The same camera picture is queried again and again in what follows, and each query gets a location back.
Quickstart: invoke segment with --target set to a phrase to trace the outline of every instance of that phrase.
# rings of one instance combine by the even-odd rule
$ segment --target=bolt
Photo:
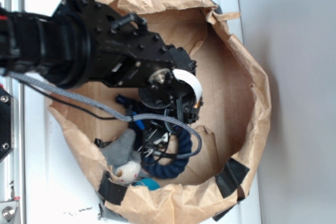
[[[113,35],[114,35],[114,34],[117,34],[117,30],[115,30],[115,29],[111,29],[111,30],[110,30],[110,33],[113,34]]]
[[[7,149],[9,148],[9,144],[8,144],[8,143],[3,144],[3,145],[2,145],[2,148],[3,148],[4,150],[7,150]]]
[[[97,9],[101,9],[101,4],[100,3],[96,3],[95,5],[94,5]]]
[[[158,41],[159,39],[160,39],[160,37],[159,37],[159,35],[157,35],[157,34],[153,37],[153,40],[154,40],[154,41]]]
[[[87,0],[82,0],[82,4],[83,4],[83,6],[86,6],[86,5],[88,5],[88,1]]]
[[[144,44],[140,44],[140,45],[138,45],[138,48],[142,51],[143,49],[145,49],[145,45]]]
[[[9,102],[9,97],[7,95],[3,95],[0,100],[3,102],[3,103],[7,103]]]
[[[97,26],[94,30],[98,34],[98,33],[100,33],[103,30],[103,28],[101,28],[101,26]]]
[[[161,49],[160,49],[160,52],[164,53],[164,52],[167,52],[167,48],[165,46],[163,46]]]
[[[164,74],[158,74],[156,77],[155,77],[155,81],[159,84],[164,84],[164,82],[166,81],[166,76]]]
[[[6,220],[11,220],[14,217],[15,210],[12,207],[6,207],[2,210],[2,216]]]

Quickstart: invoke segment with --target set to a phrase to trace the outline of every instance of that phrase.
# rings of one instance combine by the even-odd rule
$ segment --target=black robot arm
[[[183,48],[166,45],[137,14],[95,0],[62,0],[51,17],[0,8],[0,68],[34,71],[64,89],[88,81],[139,88],[150,110],[185,123],[202,104],[196,62]]]

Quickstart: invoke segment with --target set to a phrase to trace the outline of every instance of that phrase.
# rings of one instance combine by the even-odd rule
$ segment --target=wire
[[[160,151],[161,152],[161,155],[159,156],[158,159],[156,159],[155,161],[153,162],[150,162],[150,163],[147,163],[145,161],[145,157],[144,157],[144,148],[145,148],[145,145],[144,145],[144,142],[145,141],[142,141],[142,148],[141,148],[141,161],[142,161],[142,164],[143,165],[155,165],[157,162],[159,162],[162,158],[163,158],[163,155],[162,154],[166,154],[167,150],[168,150],[168,146],[169,146],[169,141],[170,141],[170,138],[171,138],[171,135],[169,135],[168,137],[168,142],[166,143],[166,147],[164,149],[164,151]]]
[[[3,75],[5,73],[5,69],[4,68],[0,68],[0,74]],[[102,111],[105,111],[107,113],[109,113],[111,116],[116,117],[117,119],[121,120],[121,121],[125,121],[125,122],[134,122],[134,121],[138,121],[138,120],[160,120],[160,121],[165,121],[165,122],[169,122],[169,123],[173,123],[176,124],[182,128],[184,128],[185,130],[187,130],[188,132],[190,132],[191,134],[195,135],[197,140],[198,140],[198,147],[196,149],[196,151],[194,152],[190,152],[190,153],[185,153],[185,154],[177,154],[176,158],[177,159],[183,159],[183,158],[188,158],[191,156],[194,156],[196,154],[198,154],[201,151],[202,148],[202,138],[201,136],[191,127],[189,127],[188,125],[184,124],[183,122],[175,119],[175,118],[171,118],[168,116],[164,116],[164,115],[159,115],[159,114],[153,114],[153,113],[145,113],[145,114],[138,114],[138,115],[133,115],[133,116],[127,116],[127,115],[123,115],[121,113],[119,113],[118,111],[108,107],[107,105],[100,103],[98,101],[95,101],[93,99],[90,99],[88,97],[85,97],[83,95],[80,94],[76,94],[76,93],[72,93],[69,92],[67,90],[58,88],[58,87],[54,87],[52,85],[49,85],[47,83],[41,82],[39,80],[36,80],[34,78],[31,78],[29,76],[26,76],[24,74],[21,73],[15,73],[15,72],[11,72],[9,71],[7,73],[10,77],[17,79],[19,81],[22,82],[27,82],[33,86],[37,86],[41,89],[47,90],[49,92],[79,101],[79,102],[83,102],[86,103],[87,105],[93,106],[95,108],[99,108]]]
[[[38,92],[38,93],[40,93],[40,94],[42,94],[42,95],[44,95],[44,96],[46,96],[46,97],[52,99],[53,101],[56,101],[56,102],[59,102],[59,103],[68,105],[68,106],[73,107],[73,108],[75,108],[75,109],[77,109],[77,110],[80,110],[80,111],[83,111],[83,112],[85,112],[85,113],[88,113],[89,115],[92,115],[92,116],[94,116],[95,118],[98,118],[98,119],[100,119],[100,120],[116,120],[116,119],[117,119],[117,118],[111,118],[111,117],[109,117],[109,118],[101,117],[101,116],[96,115],[96,114],[94,114],[93,112],[91,112],[91,111],[89,111],[89,110],[87,110],[87,109],[81,107],[81,106],[75,105],[75,104],[70,103],[70,102],[63,101],[63,100],[58,99],[57,97],[54,97],[54,96],[52,96],[52,95],[50,95],[50,94],[48,94],[48,93],[46,93],[46,92],[43,92],[43,91],[41,91],[41,90],[35,88],[34,86],[30,85],[29,83],[26,83],[26,82],[22,82],[22,83],[23,83],[24,85],[27,85],[27,86],[30,87],[31,89],[35,90],[36,92]]]
[[[190,153],[192,148],[192,142],[190,140],[190,133],[186,130],[182,130],[178,135],[177,138],[179,140],[179,153]],[[174,158],[174,154],[163,154],[163,157]],[[149,156],[146,158],[147,162],[154,162],[154,157]],[[144,165],[143,168],[147,170],[147,172],[154,177],[157,178],[176,178],[181,172],[185,170],[186,165],[189,162],[189,158],[185,159],[176,159],[168,164],[168,165],[161,165],[160,163],[156,162],[154,165]]]
[[[167,109],[167,108],[164,109],[163,115],[165,115],[165,116],[169,116],[169,115],[168,115],[168,109]],[[171,126],[169,125],[169,123],[164,122],[164,126],[166,127],[166,129],[168,130],[168,132],[170,132],[170,133],[174,133],[173,127],[171,127]]]
[[[177,119],[183,121],[182,98],[176,99]]]

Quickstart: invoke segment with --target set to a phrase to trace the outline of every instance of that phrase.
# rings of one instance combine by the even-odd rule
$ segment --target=blue braided cable
[[[181,130],[177,136],[179,140],[179,154],[190,153],[192,148],[191,136],[187,130]],[[153,163],[154,157],[148,156],[144,158],[146,163]],[[143,168],[151,175],[157,178],[167,179],[176,178],[181,172],[185,170],[185,166],[188,164],[189,158],[175,159],[169,165],[161,165],[156,162],[154,165],[144,165]]]

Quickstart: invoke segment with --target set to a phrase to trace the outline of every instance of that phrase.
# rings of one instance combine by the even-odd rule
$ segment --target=crumpled paper
[[[190,158],[185,172],[176,179],[158,180],[163,187],[156,191],[131,186],[120,206],[108,201],[105,206],[131,223],[199,223],[232,207],[238,197],[247,197],[268,136],[271,102],[267,75],[238,38],[229,34],[226,21],[238,18],[239,13],[218,14],[211,0],[97,1],[120,14],[138,13],[148,20],[149,30],[160,33],[167,45],[184,47],[197,61],[196,76],[204,90],[200,119],[192,124],[202,136],[203,148]],[[135,89],[110,89],[101,83],[87,83],[74,92],[121,113],[124,108],[114,102],[116,94],[138,97]],[[113,141],[127,124],[99,121],[59,103],[53,103],[50,112],[97,191],[103,172],[111,171],[111,167],[93,141]],[[241,186],[223,198],[214,175],[231,157],[250,171]]]

